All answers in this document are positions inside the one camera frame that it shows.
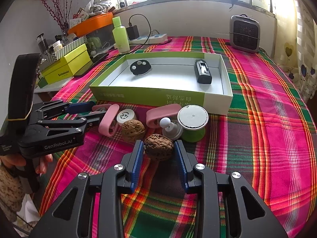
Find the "white blue power strip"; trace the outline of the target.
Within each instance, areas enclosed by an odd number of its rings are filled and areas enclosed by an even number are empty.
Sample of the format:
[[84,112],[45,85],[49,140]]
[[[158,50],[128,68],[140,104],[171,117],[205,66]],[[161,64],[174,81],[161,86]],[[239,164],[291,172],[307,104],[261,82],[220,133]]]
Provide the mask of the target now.
[[155,45],[162,44],[168,41],[167,34],[156,34],[153,36],[140,36],[136,39],[130,40],[130,45]]

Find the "yellow green shoe box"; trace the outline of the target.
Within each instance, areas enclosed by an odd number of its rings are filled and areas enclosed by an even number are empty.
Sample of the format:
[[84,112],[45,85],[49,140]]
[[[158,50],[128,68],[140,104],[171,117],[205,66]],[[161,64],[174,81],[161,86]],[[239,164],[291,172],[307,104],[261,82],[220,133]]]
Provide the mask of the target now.
[[41,70],[36,81],[39,88],[74,76],[91,61],[86,44],[80,45],[50,66]]

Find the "heart patterned curtain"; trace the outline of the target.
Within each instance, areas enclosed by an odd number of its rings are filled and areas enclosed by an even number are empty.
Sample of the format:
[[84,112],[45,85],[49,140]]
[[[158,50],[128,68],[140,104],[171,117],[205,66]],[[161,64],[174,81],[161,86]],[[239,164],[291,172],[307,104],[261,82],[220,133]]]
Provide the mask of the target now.
[[276,18],[274,61],[308,102],[316,93],[316,22],[301,0],[281,0]]

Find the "grey small space heater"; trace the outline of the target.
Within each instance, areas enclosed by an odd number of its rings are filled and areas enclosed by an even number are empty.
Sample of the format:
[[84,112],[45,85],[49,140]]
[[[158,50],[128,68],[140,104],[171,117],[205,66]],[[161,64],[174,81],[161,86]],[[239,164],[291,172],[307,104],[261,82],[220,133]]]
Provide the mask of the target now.
[[260,45],[261,28],[258,21],[246,14],[230,18],[230,45],[244,52],[257,53]]

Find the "small white round jar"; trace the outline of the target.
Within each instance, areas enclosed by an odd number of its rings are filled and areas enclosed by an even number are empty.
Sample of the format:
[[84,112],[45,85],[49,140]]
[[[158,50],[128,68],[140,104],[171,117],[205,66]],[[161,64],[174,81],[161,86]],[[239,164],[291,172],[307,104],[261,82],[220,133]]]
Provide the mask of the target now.
[[120,126],[129,120],[137,120],[135,112],[129,108],[120,111],[116,116],[116,121]]

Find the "striped white gift box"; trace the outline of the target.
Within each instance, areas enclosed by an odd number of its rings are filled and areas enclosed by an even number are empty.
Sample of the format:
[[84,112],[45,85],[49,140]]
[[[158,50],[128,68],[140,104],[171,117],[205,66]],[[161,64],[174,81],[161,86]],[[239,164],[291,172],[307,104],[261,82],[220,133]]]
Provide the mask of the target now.
[[60,58],[64,57],[74,49],[78,48],[79,46],[87,43],[87,37],[82,36],[80,38],[77,38],[75,41],[67,44],[62,49],[53,52],[48,58],[42,59],[41,63],[47,63],[49,65],[53,64],[55,61],[59,60]]

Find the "white green spool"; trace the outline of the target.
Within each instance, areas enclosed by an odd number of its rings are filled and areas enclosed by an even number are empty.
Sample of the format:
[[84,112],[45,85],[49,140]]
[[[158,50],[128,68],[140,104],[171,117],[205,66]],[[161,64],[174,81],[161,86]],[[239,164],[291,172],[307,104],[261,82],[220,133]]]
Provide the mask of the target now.
[[183,128],[181,138],[191,143],[200,141],[205,136],[208,120],[208,112],[203,107],[199,105],[182,107],[177,114],[177,121]]

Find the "pink cable winder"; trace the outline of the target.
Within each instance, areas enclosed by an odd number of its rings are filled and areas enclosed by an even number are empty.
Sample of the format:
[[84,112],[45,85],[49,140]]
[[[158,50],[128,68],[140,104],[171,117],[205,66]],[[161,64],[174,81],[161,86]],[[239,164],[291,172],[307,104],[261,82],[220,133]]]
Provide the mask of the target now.
[[92,107],[92,112],[106,112],[110,106],[112,105],[111,104],[94,105]]

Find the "black rectangular battery charger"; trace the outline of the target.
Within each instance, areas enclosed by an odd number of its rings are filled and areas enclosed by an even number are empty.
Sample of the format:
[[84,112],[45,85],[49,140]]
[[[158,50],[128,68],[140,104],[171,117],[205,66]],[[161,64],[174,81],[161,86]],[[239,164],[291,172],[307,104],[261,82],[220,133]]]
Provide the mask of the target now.
[[194,63],[194,70],[199,84],[211,84],[212,75],[204,60],[196,60]]

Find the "clear plastic storage bin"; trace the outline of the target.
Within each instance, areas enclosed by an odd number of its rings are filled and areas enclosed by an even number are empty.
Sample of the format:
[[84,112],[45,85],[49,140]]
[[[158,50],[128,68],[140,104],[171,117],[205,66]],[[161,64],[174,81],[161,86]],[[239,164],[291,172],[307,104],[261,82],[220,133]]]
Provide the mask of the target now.
[[86,35],[88,44],[97,53],[108,51],[115,44],[113,24],[101,27]]

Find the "plaid pink green bedspread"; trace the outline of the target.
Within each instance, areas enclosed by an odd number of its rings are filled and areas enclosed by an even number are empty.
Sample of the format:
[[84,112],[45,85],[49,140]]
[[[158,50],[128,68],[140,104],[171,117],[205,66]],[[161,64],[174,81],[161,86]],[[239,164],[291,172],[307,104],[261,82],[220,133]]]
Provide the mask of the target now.
[[[199,163],[219,173],[238,171],[289,237],[316,237],[316,126],[288,77],[260,51],[243,53],[223,39],[185,36],[148,52],[220,54],[233,100],[228,115],[210,115],[206,134],[185,143]],[[187,195],[173,161],[145,157],[136,192],[122,197],[127,237],[192,237],[196,197]]]

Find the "pink clip case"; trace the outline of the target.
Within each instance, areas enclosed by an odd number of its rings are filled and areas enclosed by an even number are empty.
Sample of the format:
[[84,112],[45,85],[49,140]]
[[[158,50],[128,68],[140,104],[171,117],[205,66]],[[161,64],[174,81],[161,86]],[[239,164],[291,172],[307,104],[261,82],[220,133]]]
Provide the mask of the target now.
[[159,122],[162,118],[175,118],[181,108],[179,104],[169,104],[152,108],[146,112],[146,125],[149,128],[160,128]]

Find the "brown walnut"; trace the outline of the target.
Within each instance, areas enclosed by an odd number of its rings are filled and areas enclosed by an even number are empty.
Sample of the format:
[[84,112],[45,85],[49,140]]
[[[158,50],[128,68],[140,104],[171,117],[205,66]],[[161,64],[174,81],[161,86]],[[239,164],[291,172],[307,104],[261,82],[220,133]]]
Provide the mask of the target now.
[[143,123],[135,119],[126,121],[121,126],[122,139],[126,142],[134,143],[137,140],[142,140],[145,132]]
[[165,161],[174,154],[174,143],[162,134],[152,134],[144,141],[145,154],[156,161]]

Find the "black round three-button device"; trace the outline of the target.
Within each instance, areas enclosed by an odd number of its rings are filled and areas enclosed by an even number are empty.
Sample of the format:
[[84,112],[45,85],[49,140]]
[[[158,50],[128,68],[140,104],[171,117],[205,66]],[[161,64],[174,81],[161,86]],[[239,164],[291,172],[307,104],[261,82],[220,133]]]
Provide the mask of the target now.
[[130,66],[130,71],[134,76],[140,76],[148,73],[152,69],[152,66],[147,60],[137,60]]

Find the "pink oblong case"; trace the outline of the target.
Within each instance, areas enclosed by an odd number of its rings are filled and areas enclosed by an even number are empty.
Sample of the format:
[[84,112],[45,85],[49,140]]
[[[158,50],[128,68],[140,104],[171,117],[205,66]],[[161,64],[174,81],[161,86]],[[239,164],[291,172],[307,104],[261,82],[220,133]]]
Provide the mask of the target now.
[[116,121],[116,116],[119,112],[119,109],[120,107],[118,104],[106,105],[105,115],[98,127],[98,131],[100,132],[100,134],[109,138],[115,135],[119,127],[119,124]]

